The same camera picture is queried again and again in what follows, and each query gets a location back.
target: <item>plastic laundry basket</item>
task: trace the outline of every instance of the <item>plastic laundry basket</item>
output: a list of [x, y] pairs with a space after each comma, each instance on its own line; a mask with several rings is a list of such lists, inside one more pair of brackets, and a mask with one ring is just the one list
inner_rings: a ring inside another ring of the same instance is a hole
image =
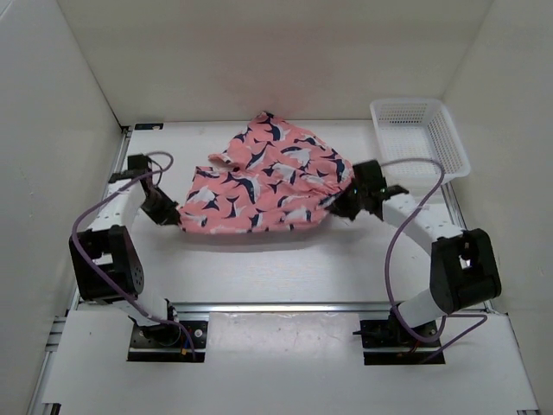
[[[382, 162], [406, 157], [433, 158], [446, 170], [444, 183], [470, 173], [467, 154], [448, 109], [438, 99], [377, 99], [371, 103]], [[440, 176], [430, 163], [385, 168], [386, 176], [405, 187], [431, 187]]]

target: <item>pink fabric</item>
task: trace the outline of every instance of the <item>pink fabric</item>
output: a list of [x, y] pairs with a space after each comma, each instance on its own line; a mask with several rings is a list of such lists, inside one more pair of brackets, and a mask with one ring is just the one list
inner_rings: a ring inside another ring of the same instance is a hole
[[307, 229], [352, 180], [352, 165], [311, 131], [262, 112], [196, 167], [181, 228], [192, 233]]

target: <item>white wall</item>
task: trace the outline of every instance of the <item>white wall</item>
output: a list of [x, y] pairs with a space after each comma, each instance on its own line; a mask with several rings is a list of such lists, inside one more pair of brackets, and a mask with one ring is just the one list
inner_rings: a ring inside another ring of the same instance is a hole
[[121, 136], [55, 0], [2, 10], [0, 412], [20, 414], [73, 287], [72, 220], [101, 195]]
[[553, 2], [496, 0], [445, 96], [473, 173], [454, 184], [493, 238], [506, 308], [553, 413]]
[[124, 125], [441, 97], [491, 0], [59, 0]]

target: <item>wall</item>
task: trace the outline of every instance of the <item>wall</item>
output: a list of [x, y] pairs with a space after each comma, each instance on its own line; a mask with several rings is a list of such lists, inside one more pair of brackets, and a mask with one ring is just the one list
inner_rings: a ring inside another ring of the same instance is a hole
[[553, 413], [553, 3], [496, 0], [445, 96], [473, 166], [454, 184], [493, 238], [507, 309], [545, 413]]
[[73, 288], [72, 220], [100, 197], [121, 136], [55, 0], [0, 12], [0, 412], [20, 414]]
[[59, 0], [124, 125], [441, 97], [491, 0]]

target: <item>shark print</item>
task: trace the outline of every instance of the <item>shark print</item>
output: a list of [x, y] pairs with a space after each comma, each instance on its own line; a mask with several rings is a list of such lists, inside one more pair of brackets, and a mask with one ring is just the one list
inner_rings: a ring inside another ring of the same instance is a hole
[[299, 232], [318, 226], [348, 187], [352, 165], [313, 132], [262, 112], [197, 167], [181, 229], [189, 233]]

